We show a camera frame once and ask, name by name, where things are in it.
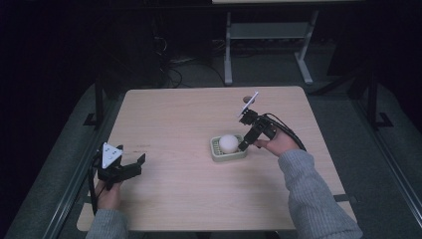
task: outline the sweater sleeve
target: sweater sleeve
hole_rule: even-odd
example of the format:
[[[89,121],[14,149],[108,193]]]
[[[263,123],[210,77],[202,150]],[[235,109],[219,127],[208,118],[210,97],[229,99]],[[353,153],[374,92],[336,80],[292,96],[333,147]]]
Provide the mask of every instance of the sweater sleeve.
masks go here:
[[[87,234],[87,239],[96,238],[128,238],[125,216],[117,210],[98,210],[90,231]]]
[[[299,238],[361,238],[357,224],[335,202],[317,173],[314,158],[299,149],[279,158],[290,191],[289,210]]]

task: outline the egg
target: egg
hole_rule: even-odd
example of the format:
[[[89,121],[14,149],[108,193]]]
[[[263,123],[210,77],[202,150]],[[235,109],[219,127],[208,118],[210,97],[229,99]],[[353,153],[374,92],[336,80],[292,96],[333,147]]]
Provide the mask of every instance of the egg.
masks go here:
[[[220,150],[222,152],[228,154],[237,151],[239,141],[235,135],[226,134],[220,137],[218,145],[220,146]]]

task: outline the human hand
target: human hand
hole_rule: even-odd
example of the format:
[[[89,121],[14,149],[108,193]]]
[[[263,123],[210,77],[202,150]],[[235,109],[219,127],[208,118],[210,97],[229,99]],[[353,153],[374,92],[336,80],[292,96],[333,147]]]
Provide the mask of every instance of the human hand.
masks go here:
[[[114,209],[120,207],[120,187],[122,182],[115,183],[112,188],[106,190],[106,183],[102,180],[96,186],[96,196],[98,198],[99,209]]]
[[[276,129],[276,135],[271,140],[257,139],[254,146],[266,148],[273,155],[280,157],[285,151],[299,149],[295,141],[281,129]]]

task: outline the dark background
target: dark background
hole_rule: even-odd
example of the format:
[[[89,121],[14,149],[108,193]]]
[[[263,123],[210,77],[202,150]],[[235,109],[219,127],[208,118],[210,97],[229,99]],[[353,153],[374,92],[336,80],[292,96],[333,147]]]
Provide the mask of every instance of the dark background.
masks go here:
[[[97,78],[105,82],[111,98],[128,89],[162,87],[165,79],[159,68],[171,56],[163,59],[155,54],[153,37],[165,37],[173,54],[224,39],[225,13],[121,13],[93,8],[103,4],[96,1],[0,3],[2,236],[85,90]],[[422,131],[421,3],[373,3],[353,11],[322,10],[313,41],[337,41],[329,72],[333,75],[346,74],[364,59],[372,59],[379,81]],[[263,21],[280,17],[254,11],[236,17],[251,16]],[[298,17],[293,11],[283,16]],[[200,54],[206,55],[207,49]]]

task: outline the wooden table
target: wooden table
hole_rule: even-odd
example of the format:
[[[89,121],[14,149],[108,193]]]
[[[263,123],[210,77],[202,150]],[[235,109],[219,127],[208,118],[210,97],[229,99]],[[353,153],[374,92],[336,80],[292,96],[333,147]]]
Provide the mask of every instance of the wooden table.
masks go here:
[[[214,162],[209,140],[244,135],[242,98],[259,92],[250,109],[272,113],[292,128],[316,160],[333,195],[344,194],[316,119],[298,87],[129,91],[109,143],[123,144],[122,165],[146,153],[142,175],[121,188],[130,230],[219,231],[294,229],[289,191],[277,159],[249,146],[245,158]],[[339,203],[354,218],[349,203]],[[86,204],[78,228],[93,221]]]

